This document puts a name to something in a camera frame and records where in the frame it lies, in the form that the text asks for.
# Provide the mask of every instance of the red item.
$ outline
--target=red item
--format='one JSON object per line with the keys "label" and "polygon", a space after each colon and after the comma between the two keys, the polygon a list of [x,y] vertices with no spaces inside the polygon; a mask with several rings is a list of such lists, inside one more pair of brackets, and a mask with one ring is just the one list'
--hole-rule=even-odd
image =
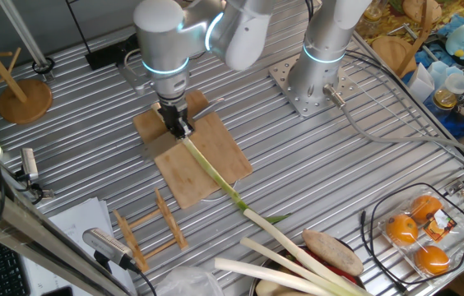
{"label": "red item", "polygon": [[[322,263],[326,268],[328,268],[330,271],[336,273],[337,275],[339,276],[343,276],[345,277],[346,279],[348,279],[351,283],[353,284],[356,284],[356,280],[355,280],[355,277],[353,277],[352,275],[348,274],[347,272],[345,271],[341,271],[339,270],[338,268],[336,268],[335,266],[330,266],[327,262],[325,262],[324,260],[320,259],[320,257],[318,257],[316,254],[314,254],[313,252],[309,251],[308,249],[304,249],[304,251],[306,251],[312,258],[314,258],[314,260]],[[289,252],[287,252],[287,255],[285,256],[287,259],[291,260],[292,262],[298,264],[299,266],[302,266],[302,267],[305,267],[303,264],[301,264],[300,261],[296,260],[296,258],[292,255],[290,255]]]}

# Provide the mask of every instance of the plastic bag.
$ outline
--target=plastic bag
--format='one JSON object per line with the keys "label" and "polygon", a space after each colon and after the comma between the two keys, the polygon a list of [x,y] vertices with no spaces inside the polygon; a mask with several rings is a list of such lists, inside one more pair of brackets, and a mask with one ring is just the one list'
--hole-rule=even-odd
{"label": "plastic bag", "polygon": [[176,267],[156,289],[158,296],[225,296],[210,272],[197,267]]}

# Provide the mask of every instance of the glass jar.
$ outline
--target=glass jar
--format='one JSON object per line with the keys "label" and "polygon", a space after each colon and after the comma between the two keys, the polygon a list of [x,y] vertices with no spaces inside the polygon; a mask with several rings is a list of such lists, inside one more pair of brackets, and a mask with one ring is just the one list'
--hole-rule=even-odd
{"label": "glass jar", "polygon": [[453,73],[430,96],[424,105],[439,120],[444,120],[457,104],[459,97],[464,93],[464,75]]}
{"label": "glass jar", "polygon": [[386,9],[387,0],[373,0],[365,9],[364,17],[366,21],[379,21]]}

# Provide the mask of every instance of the orange packaging label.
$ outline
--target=orange packaging label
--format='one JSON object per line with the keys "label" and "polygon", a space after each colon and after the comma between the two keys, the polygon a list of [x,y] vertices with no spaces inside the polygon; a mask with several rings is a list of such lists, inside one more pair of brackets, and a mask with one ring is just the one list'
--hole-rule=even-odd
{"label": "orange packaging label", "polygon": [[440,242],[452,229],[457,226],[457,222],[452,219],[445,211],[437,210],[435,215],[424,225],[424,231],[436,242]]}

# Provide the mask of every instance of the orange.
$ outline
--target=orange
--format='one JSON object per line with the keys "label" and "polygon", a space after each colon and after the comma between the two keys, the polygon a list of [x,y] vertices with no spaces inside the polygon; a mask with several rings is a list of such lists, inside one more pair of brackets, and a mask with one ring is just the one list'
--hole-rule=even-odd
{"label": "orange", "polygon": [[419,237],[415,221],[408,215],[396,215],[386,223],[386,233],[397,246],[408,246]]}
{"label": "orange", "polygon": [[419,224],[425,224],[429,218],[433,217],[437,210],[443,208],[443,204],[432,196],[423,195],[417,197],[411,204],[411,218]]}
{"label": "orange", "polygon": [[439,247],[423,247],[415,253],[415,265],[424,273],[439,275],[448,270],[449,258]]}

